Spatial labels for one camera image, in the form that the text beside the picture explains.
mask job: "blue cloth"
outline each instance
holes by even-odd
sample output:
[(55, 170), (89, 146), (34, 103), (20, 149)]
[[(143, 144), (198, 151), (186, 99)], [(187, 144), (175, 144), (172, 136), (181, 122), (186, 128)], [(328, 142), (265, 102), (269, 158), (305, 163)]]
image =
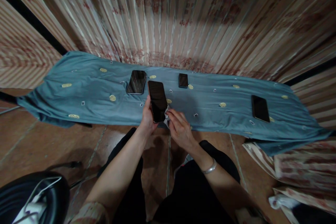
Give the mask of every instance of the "blue cloth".
[[(139, 125), (148, 90), (146, 85), (143, 95), (126, 93), (132, 70), (143, 70), (147, 80), (163, 82), (169, 106), (182, 111), (193, 130), (266, 140), (259, 146), (270, 156), (332, 133), (318, 125), (284, 84), (123, 64), (79, 51), (64, 55), (44, 83), (17, 102), (41, 120), (63, 127), (72, 122)], [(179, 73), (188, 74), (188, 89), (178, 87)], [(270, 123), (252, 116), (251, 95), (267, 100)]]

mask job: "forearm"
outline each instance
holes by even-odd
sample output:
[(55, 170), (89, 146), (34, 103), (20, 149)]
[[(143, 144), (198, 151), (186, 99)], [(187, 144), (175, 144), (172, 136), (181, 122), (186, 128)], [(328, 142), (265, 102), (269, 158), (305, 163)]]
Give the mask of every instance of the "forearm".
[[(208, 170), (213, 165), (212, 157), (197, 142), (188, 152), (201, 170)], [(223, 208), (232, 217), (236, 209), (256, 207), (250, 195), (219, 164), (214, 171), (205, 174), (205, 177)]]
[(144, 151), (150, 132), (141, 125), (106, 167), (86, 202), (99, 202), (114, 213), (123, 198)]

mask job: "black smartphone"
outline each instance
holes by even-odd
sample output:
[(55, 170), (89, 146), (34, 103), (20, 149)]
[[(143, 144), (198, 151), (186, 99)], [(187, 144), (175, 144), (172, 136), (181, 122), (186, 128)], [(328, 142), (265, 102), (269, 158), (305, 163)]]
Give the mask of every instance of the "black smartphone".
[(126, 92), (134, 95), (142, 95), (144, 93), (146, 79), (147, 74), (145, 71), (133, 70)]
[(252, 112), (254, 118), (257, 118), (267, 123), (270, 121), (267, 101), (264, 98), (252, 95)]
[(150, 80), (147, 85), (154, 122), (161, 123), (166, 118), (164, 114), (168, 107), (163, 83)]
[(178, 86), (179, 88), (188, 88), (188, 75), (180, 73), (178, 75)]

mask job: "brown floor tile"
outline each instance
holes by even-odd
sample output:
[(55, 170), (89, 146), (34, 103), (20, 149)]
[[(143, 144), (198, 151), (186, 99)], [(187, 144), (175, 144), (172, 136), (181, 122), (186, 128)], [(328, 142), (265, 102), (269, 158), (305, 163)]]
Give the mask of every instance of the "brown floor tile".
[[(22, 96), (22, 95), (26, 95), (29, 92), (31, 92), (32, 89), (1, 89), (0, 91), (3, 92), (3, 93), (13, 95), (13, 96)], [(0, 107), (12, 108), (12, 107), (16, 107), (16, 106), (17, 105), (15, 105), (15, 104), (0, 101)]]
[(289, 223), (288, 219), (281, 210), (271, 208), (268, 197), (274, 195), (273, 187), (278, 181), (269, 176), (248, 154), (242, 146), (244, 139), (239, 135), (231, 135), (237, 152), (239, 164), (244, 176), (247, 191), (259, 205), (260, 209), (271, 220), (273, 224)]
[(38, 122), (3, 161), (0, 186), (25, 174), (70, 161), (83, 162), (83, 169), (59, 168), (56, 171), (63, 174), (69, 184), (77, 181), (87, 168), (104, 128), (104, 125), (93, 128), (75, 125), (64, 129)]
[(91, 162), (90, 168), (92, 169), (92, 172), (97, 172), (100, 167), (106, 163), (114, 147), (133, 127), (134, 126), (107, 125), (105, 133)]
[(25, 111), (13, 110), (0, 115), (0, 160), (25, 135), (36, 118)]
[(170, 165), (169, 165), (169, 183), (168, 195), (173, 191), (174, 187), (174, 171), (184, 162), (187, 152), (179, 147), (177, 143), (171, 139), (170, 141)]
[(147, 220), (153, 216), (166, 197), (169, 130), (158, 128), (143, 152), (142, 188), (145, 194)]
[(75, 187), (74, 189), (70, 191), (70, 204), (71, 205), (69, 204), (68, 213), (65, 217), (64, 223), (68, 223), (69, 221), (71, 221), (71, 219), (79, 212), (84, 201), (86, 200), (86, 197), (89, 195), (96, 181), (97, 181), (97, 178), (92, 178), (90, 180), (83, 182), (80, 186), (80, 189), (77, 195), (75, 194), (77, 192), (78, 187)]

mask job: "bangle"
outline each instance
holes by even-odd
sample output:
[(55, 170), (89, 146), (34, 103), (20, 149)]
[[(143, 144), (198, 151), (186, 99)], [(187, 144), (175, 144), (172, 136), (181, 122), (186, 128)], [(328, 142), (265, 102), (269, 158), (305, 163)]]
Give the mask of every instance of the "bangle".
[(214, 158), (212, 158), (212, 159), (213, 159), (213, 165), (208, 170), (206, 170), (206, 171), (202, 171), (201, 170), (203, 172), (203, 174), (208, 174), (208, 173), (212, 172), (216, 168), (217, 162), (216, 162), (216, 160)]

